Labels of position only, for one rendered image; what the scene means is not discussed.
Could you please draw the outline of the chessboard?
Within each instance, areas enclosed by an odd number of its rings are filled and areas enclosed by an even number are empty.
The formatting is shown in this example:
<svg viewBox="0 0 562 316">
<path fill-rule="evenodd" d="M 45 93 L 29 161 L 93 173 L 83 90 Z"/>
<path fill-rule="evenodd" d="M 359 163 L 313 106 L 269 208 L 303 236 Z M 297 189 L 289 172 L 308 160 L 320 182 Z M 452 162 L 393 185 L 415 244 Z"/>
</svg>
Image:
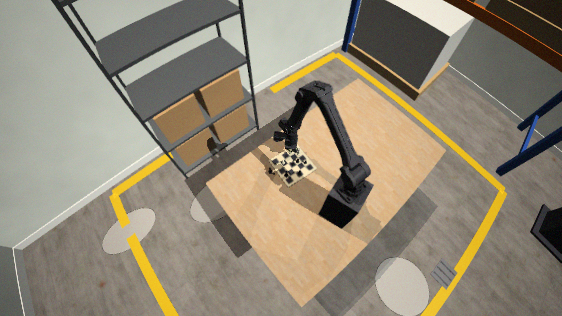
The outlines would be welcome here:
<svg viewBox="0 0 562 316">
<path fill-rule="evenodd" d="M 290 187 L 317 169 L 302 150 L 300 150 L 301 154 L 297 155 L 299 148 L 297 145 L 297 149 L 291 154 L 289 154 L 288 150 L 285 150 L 268 160 L 287 187 Z M 297 158 L 299 158 L 299 163 L 296 163 Z M 282 164 L 283 160 L 285 164 Z M 307 164 L 304 164 L 305 160 L 307 160 Z M 292 162 L 294 162 L 294 166 L 292 166 Z M 298 175 L 299 170 L 301 170 L 301 175 Z M 285 171 L 288 171 L 288 177 L 284 176 Z"/>
</svg>

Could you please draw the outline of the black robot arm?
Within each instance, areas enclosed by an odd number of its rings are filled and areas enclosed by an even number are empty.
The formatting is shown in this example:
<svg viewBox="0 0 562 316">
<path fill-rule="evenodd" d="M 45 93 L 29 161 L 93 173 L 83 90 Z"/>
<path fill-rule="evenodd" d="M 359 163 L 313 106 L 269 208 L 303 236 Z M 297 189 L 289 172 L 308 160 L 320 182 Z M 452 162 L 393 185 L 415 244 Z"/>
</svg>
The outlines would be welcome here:
<svg viewBox="0 0 562 316">
<path fill-rule="evenodd" d="M 302 120 L 312 105 L 312 101 L 314 101 L 326 121 L 341 156 L 342 167 L 339 169 L 344 184 L 337 189 L 337 192 L 350 204 L 367 189 L 364 183 L 366 182 L 365 179 L 371 174 L 371 169 L 364 161 L 363 156 L 357 155 L 335 105 L 332 91 L 331 84 L 321 81 L 313 81 L 299 88 L 295 95 L 297 103 L 290 118 L 285 117 L 278 123 L 284 132 L 275 131 L 273 140 L 279 142 L 285 139 L 285 145 L 291 146 L 290 140 L 297 138 L 297 130 L 300 129 Z M 286 128 L 284 128 L 284 125 Z M 362 183 L 359 183 L 359 181 L 362 181 Z"/>
</svg>

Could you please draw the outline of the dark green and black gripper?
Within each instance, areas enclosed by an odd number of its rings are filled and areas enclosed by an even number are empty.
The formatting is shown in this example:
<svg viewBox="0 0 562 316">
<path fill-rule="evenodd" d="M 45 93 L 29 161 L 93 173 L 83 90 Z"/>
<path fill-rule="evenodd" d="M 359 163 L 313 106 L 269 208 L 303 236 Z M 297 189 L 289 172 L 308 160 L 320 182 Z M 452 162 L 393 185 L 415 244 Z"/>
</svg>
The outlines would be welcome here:
<svg viewBox="0 0 562 316">
<path fill-rule="evenodd" d="M 285 145 L 285 149 L 287 149 L 289 152 L 293 152 L 297 148 L 298 135 L 297 135 L 297 138 L 295 140 L 290 140 L 290 141 L 291 141 L 291 146 Z"/>
</svg>

